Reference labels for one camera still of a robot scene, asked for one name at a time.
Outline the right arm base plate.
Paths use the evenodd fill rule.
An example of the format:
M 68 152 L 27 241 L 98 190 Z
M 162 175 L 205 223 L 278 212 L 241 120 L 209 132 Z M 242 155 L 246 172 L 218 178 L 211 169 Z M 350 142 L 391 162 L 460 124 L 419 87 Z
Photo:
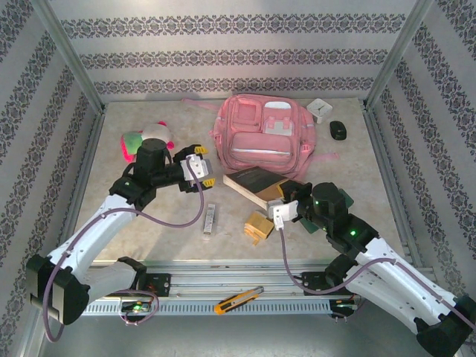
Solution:
M 327 290 L 333 287 L 332 284 L 327 282 L 327 274 L 324 271 L 304 271 L 301 273 L 300 278 L 303 286 L 313 291 Z M 327 295 L 354 297 L 356 294 L 346 288 L 342 288 L 335 292 L 327 293 Z

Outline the silver pen case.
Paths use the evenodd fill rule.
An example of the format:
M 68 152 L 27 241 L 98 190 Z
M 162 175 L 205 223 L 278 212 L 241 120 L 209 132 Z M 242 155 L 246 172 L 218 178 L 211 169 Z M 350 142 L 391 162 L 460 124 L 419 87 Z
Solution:
M 204 235 L 211 235 L 213 233 L 213 225 L 215 224 L 216 204 L 209 203 L 205 213 L 205 220 L 202 233 Z

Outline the pink school backpack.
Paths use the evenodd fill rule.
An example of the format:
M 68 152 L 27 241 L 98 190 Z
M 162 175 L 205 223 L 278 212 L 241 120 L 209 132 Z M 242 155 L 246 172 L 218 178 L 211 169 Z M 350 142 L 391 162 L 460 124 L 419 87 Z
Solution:
M 183 101 L 216 113 L 209 134 L 227 173 L 261 167 L 297 179 L 305 175 L 312 162 L 339 158 L 336 152 L 315 153 L 317 136 L 312 114 L 295 100 L 237 94 L 221 106 L 188 98 Z

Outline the yellow wooden toy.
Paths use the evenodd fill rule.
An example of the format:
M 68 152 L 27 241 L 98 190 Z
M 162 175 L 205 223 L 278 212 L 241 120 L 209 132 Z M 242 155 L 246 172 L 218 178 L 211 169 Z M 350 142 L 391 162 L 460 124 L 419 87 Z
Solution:
M 254 211 L 244 224 L 244 234 L 253 239 L 253 246 L 266 240 L 273 229 L 274 223 L 259 211 Z

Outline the green-lit circuit board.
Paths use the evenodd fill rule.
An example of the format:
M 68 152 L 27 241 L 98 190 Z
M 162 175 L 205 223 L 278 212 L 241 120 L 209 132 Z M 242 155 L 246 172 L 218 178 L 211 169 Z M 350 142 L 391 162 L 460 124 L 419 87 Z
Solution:
M 141 314 L 151 310 L 152 304 L 149 301 L 126 301 L 121 304 L 120 312 L 123 314 Z
M 358 298 L 337 299 L 330 301 L 330 307 L 333 312 L 351 315 L 357 310 L 360 300 Z

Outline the yellow utility knife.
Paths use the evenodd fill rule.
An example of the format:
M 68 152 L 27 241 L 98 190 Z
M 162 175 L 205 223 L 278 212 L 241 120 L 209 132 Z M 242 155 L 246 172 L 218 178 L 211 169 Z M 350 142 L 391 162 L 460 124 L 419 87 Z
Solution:
M 253 300 L 256 300 L 263 292 L 264 287 L 258 286 L 245 292 L 232 295 L 224 300 L 221 300 L 217 305 L 215 305 L 213 311 L 217 315 L 224 315 L 225 313 L 231 312 Z

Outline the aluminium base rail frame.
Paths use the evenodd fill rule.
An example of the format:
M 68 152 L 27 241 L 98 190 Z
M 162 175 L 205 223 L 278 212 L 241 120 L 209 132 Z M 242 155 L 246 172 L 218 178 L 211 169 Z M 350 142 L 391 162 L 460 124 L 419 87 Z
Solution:
M 89 267 L 89 272 L 96 273 L 107 266 Z M 347 318 L 348 314 L 333 312 L 331 300 L 364 298 L 355 295 L 330 296 L 309 295 L 294 284 L 301 282 L 304 271 L 324 271 L 327 266 L 296 265 L 285 263 L 245 264 L 226 263 L 213 266 L 208 263 L 171 262 L 165 265 L 145 265 L 147 273 L 165 273 L 171 275 L 170 294 L 157 297 L 145 292 L 149 297 L 102 297 L 90 303 L 84 315 L 119 315 L 127 324 L 137 325 L 155 315 L 301 315 L 321 314 Z M 221 300 L 247 290 L 264 287 L 264 292 L 246 305 L 224 315 L 217 315 L 213 308 Z M 152 306 L 147 313 L 123 314 L 120 307 L 126 301 L 149 301 Z

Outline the white square alarm clock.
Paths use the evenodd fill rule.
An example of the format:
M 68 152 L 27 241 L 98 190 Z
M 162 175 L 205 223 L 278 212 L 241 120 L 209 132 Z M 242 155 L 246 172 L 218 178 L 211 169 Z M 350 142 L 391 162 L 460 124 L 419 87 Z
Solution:
M 312 114 L 314 122 L 317 124 L 320 124 L 327 119 L 332 113 L 332 109 L 333 107 L 331 104 L 320 98 L 316 98 L 306 106 L 306 110 Z

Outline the black paperback book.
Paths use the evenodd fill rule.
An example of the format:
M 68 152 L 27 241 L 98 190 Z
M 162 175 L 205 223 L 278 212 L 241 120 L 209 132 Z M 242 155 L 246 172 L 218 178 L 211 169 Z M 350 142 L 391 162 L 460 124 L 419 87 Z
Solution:
M 278 173 L 260 167 L 251 167 L 235 173 L 224 174 L 223 183 L 264 210 L 269 202 L 282 199 L 282 184 L 292 182 Z

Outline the aluminium side rail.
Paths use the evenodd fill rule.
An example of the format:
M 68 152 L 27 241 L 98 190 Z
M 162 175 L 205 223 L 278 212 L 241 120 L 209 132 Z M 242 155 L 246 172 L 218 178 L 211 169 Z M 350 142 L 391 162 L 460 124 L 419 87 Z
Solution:
M 385 143 L 382 140 L 382 135 L 379 131 L 375 116 L 369 109 L 367 109 L 363 100 L 360 100 L 359 103 L 373 151 L 376 156 L 377 164 L 382 176 L 387 198 L 390 203 L 393 219 L 396 223 L 396 229 L 398 231 L 400 241 L 402 246 L 407 251 L 406 255 L 411 258 L 411 262 L 414 264 L 414 266 L 417 268 L 424 268 L 425 264 L 419 254 L 410 220 L 406 215 L 402 197 L 400 196 L 398 190 L 399 186 L 394 177 L 391 161 L 385 149 Z
M 94 156 L 97 151 L 97 145 L 100 139 L 103 123 L 106 118 L 108 106 L 105 105 L 102 112 L 94 119 L 91 125 L 88 140 L 83 151 L 82 160 L 80 162 L 79 171 L 75 176 L 74 189 L 71 193 L 68 207 L 63 220 L 63 225 L 57 237 L 56 247 L 59 248 L 70 236 L 75 232 L 83 197 L 86 192 L 86 186 L 90 176 Z

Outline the aluminium corner post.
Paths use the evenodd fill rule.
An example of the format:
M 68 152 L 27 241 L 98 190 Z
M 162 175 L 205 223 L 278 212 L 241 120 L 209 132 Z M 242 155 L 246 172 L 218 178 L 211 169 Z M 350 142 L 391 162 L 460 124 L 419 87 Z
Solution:
M 399 64 L 402 56 L 409 46 L 411 39 L 418 30 L 433 3 L 434 0 L 415 1 L 411 12 L 405 20 L 405 23 L 403 24 L 402 29 L 393 44 L 393 47 L 388 53 L 380 72 L 373 82 L 369 94 L 363 100 L 364 108 L 366 110 L 374 107 L 376 101 L 379 99 L 381 93 L 385 89 L 385 86 L 392 77 L 395 68 Z
M 49 32 L 66 65 L 71 69 L 75 80 L 86 95 L 96 112 L 102 112 L 105 104 L 100 99 L 97 89 L 94 87 L 80 56 L 71 44 L 61 21 L 54 12 L 49 0 L 30 0 L 35 12 L 40 18 L 45 29 Z

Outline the black computer mouse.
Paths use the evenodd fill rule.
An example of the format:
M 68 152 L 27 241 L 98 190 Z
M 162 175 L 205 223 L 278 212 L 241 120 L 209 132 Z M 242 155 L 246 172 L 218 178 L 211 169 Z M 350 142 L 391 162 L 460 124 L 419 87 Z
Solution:
M 344 141 L 347 139 L 347 128 L 339 120 L 333 120 L 329 123 L 329 132 L 331 137 L 336 141 Z

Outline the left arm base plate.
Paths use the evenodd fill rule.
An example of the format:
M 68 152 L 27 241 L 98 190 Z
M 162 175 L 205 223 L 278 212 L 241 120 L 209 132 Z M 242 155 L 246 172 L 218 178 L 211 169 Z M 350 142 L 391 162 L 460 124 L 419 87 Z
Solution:
M 145 292 L 149 292 L 158 298 L 167 298 L 170 294 L 171 275 L 165 273 L 146 273 L 143 277 L 138 279 L 135 285 L 132 285 L 132 292 L 114 292 L 107 295 L 112 297 L 149 297 Z

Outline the white pink green plush toy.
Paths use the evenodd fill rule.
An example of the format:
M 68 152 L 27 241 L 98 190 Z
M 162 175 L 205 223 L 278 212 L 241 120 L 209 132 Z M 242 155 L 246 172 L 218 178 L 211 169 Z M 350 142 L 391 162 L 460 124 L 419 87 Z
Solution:
M 135 161 L 138 148 L 144 140 L 150 138 L 162 140 L 168 150 L 175 147 L 173 135 L 165 122 L 150 123 L 140 131 L 127 132 L 121 136 L 120 148 L 127 164 Z

